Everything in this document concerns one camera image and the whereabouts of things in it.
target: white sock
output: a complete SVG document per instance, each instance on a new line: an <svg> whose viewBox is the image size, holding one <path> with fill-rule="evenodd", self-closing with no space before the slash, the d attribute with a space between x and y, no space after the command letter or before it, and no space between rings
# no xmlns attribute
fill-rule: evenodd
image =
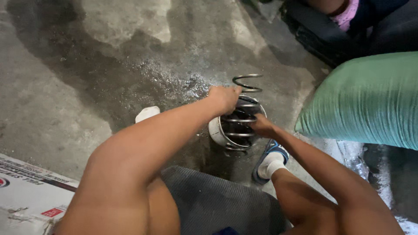
<svg viewBox="0 0 418 235"><path fill-rule="evenodd" d="M142 120L150 118L160 113L160 108L158 106L152 106L141 110L141 112L136 116L135 123L138 123Z"/></svg>
<svg viewBox="0 0 418 235"><path fill-rule="evenodd" d="M276 170L280 168L288 170L283 164L284 160L285 158L281 153L269 153L258 167L258 176L262 179L270 179Z"/></svg>

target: green bag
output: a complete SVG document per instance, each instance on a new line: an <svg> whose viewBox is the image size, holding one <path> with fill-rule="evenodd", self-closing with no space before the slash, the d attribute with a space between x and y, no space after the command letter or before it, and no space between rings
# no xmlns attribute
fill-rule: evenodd
<svg viewBox="0 0 418 235"><path fill-rule="evenodd" d="M353 59L324 80L295 131L418 150L417 105L418 52Z"/></svg>

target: white bucket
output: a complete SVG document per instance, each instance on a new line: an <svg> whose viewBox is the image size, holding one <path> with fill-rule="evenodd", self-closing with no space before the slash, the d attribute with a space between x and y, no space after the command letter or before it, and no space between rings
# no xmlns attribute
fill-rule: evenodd
<svg viewBox="0 0 418 235"><path fill-rule="evenodd" d="M260 105L260 109L261 109L261 113L264 116L267 116L265 114L264 108L261 105ZM232 148L247 148L247 146L242 146L242 145L239 145L239 144L233 142L232 140L230 140L225 135L224 131L222 130L222 126L221 126L221 117L216 117L209 122L209 135L212 137L212 139L217 144L219 144L220 146L223 146L225 148L230 148L230 147L232 147Z"/></svg>

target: spring coil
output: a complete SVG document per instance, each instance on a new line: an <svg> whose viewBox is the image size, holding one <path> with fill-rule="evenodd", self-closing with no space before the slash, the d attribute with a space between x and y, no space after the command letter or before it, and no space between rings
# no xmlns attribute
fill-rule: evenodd
<svg viewBox="0 0 418 235"><path fill-rule="evenodd" d="M242 89L242 93L247 93L247 92L262 92L263 90L261 88L258 87L251 87L245 84L242 84L240 82L238 82L238 79L242 79L242 78L251 78L251 77L262 77L262 74L249 74L249 75L242 75L242 76L237 76L234 77L232 79L232 82L235 83L238 86L243 87ZM260 103L255 101L252 98L246 97L246 96L240 96L239 97L240 100L246 101L243 104L237 104L235 106L235 110L232 114L235 114L235 116L247 116L247 118L243 119L243 118L231 118L230 115L229 116L224 116L222 117L222 120L225 122L229 122L229 123L234 123L237 125L240 125L241 128L247 130L247 133L236 133L236 132L225 132L225 135L228 137L236 137L236 138L249 138L254 136L254 132L251 129L251 127L249 127L248 123L253 123L257 121L257 118L254 115L250 115L247 114L243 108L248 108L248 107L259 107ZM243 148L236 148L230 144L227 144L228 147L226 147L226 149L228 150L234 150L234 151L246 151L247 149L251 148L252 143L247 140L247 144L243 145Z"/></svg>

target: red logo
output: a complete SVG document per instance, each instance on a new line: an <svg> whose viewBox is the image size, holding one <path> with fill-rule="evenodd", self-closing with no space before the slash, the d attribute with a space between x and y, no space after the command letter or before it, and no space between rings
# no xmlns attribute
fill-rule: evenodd
<svg viewBox="0 0 418 235"><path fill-rule="evenodd" d="M6 178L0 178L0 188L9 186L9 184L10 184L10 181L8 181Z"/></svg>
<svg viewBox="0 0 418 235"><path fill-rule="evenodd" d="M45 212L42 212L41 215L45 215L48 217L54 217L58 215L59 213L62 213L63 211L57 208L52 208L51 210L47 210Z"/></svg>

